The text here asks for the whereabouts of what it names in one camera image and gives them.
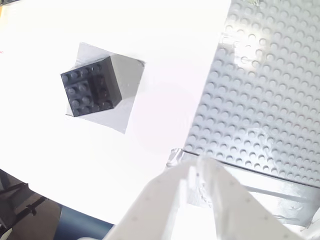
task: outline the white table surface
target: white table surface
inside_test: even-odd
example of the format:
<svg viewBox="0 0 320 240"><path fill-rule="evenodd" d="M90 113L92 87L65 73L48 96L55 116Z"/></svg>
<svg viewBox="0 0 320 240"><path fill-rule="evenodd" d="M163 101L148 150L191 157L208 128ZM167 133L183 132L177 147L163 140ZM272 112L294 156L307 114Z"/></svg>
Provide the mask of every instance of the white table surface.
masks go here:
<svg viewBox="0 0 320 240"><path fill-rule="evenodd" d="M22 0L0 18L0 168L117 224L182 148L230 1ZM66 116L60 73L85 42L146 62L125 134Z"/></svg>

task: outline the white plastic part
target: white plastic part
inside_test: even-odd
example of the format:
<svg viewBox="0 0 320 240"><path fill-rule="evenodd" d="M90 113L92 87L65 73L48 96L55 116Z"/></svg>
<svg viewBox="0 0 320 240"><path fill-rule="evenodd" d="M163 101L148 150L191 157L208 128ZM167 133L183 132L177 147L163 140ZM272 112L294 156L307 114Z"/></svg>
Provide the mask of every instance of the white plastic part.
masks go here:
<svg viewBox="0 0 320 240"><path fill-rule="evenodd" d="M169 240L188 182L200 178L213 203L219 240L299 240L212 158L184 162L154 178L104 240Z"/></svg>

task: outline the lego brick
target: lego brick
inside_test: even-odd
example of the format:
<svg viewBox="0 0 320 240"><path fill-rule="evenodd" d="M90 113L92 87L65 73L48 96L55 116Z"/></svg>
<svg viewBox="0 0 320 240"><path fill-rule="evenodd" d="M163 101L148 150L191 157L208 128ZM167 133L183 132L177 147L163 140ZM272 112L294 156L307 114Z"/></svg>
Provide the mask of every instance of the lego brick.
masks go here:
<svg viewBox="0 0 320 240"><path fill-rule="evenodd" d="M17 2L17 1L20 1L20 0L0 0L0 6Z"/></svg>
<svg viewBox="0 0 320 240"><path fill-rule="evenodd" d="M186 151L320 187L319 13L232 0Z"/></svg>
<svg viewBox="0 0 320 240"><path fill-rule="evenodd" d="M113 109L122 100L110 57L62 73L73 116Z"/></svg>

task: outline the lego stud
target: lego stud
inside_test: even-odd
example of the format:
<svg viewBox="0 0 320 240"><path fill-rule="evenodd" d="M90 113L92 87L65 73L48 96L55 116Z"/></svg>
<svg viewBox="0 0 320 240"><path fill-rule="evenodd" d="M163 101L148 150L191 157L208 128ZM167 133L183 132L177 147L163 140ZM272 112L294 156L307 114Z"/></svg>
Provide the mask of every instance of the lego stud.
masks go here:
<svg viewBox="0 0 320 240"><path fill-rule="evenodd" d="M68 92L68 94L70 94L70 95L76 94L76 90L75 90L73 87L68 88L67 92Z"/></svg>
<svg viewBox="0 0 320 240"><path fill-rule="evenodd" d="M85 92L85 91L87 91L87 87L86 87L86 85L84 85L84 84L80 84L80 86L79 86L79 90L80 90L80 92Z"/></svg>
<svg viewBox="0 0 320 240"><path fill-rule="evenodd" d="M78 108L80 106L80 102L78 100L73 100L71 104L74 108Z"/></svg>
<svg viewBox="0 0 320 240"><path fill-rule="evenodd" d="M73 116L77 117L79 116L80 112L78 109L73 110Z"/></svg>
<svg viewBox="0 0 320 240"><path fill-rule="evenodd" d="M73 79L78 78L78 77L79 77L79 72L78 72L78 71L75 71L75 72L71 73L71 77L72 77Z"/></svg>
<svg viewBox="0 0 320 240"><path fill-rule="evenodd" d="M86 69L86 68L84 68L84 69L82 69L81 70L81 74L84 76L84 75L87 75L89 73L89 71Z"/></svg>
<svg viewBox="0 0 320 240"><path fill-rule="evenodd" d="M92 110L93 110L94 112L100 111L100 106L99 106L98 104L95 104L95 105L93 105Z"/></svg>
<svg viewBox="0 0 320 240"><path fill-rule="evenodd" d="M88 108L87 106L84 106L84 107L82 108L82 112L83 112L84 114L88 114L88 113L90 112L90 110L89 110L89 108Z"/></svg>
<svg viewBox="0 0 320 240"><path fill-rule="evenodd" d="M90 103L90 98L85 96L82 98L82 102L85 104L85 105L88 105Z"/></svg>
<svg viewBox="0 0 320 240"><path fill-rule="evenodd" d="M63 75L63 76L62 76L62 81L63 81L64 83L68 82L68 80L69 80L68 75Z"/></svg>
<svg viewBox="0 0 320 240"><path fill-rule="evenodd" d="M111 103L109 101L105 101L102 103L102 106L108 109L108 108L111 108Z"/></svg>

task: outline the black lego brick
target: black lego brick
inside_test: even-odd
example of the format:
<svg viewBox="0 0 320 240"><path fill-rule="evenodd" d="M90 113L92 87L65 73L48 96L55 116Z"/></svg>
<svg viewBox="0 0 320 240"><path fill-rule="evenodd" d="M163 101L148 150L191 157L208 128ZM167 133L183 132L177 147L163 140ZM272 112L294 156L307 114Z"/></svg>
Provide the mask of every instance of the black lego brick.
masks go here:
<svg viewBox="0 0 320 240"><path fill-rule="evenodd" d="M19 1L19 0L0 0L0 6L10 4L13 2L17 2L17 1Z"/></svg>
<svg viewBox="0 0 320 240"><path fill-rule="evenodd" d="M122 100L111 58L61 74L73 116L113 109Z"/></svg>

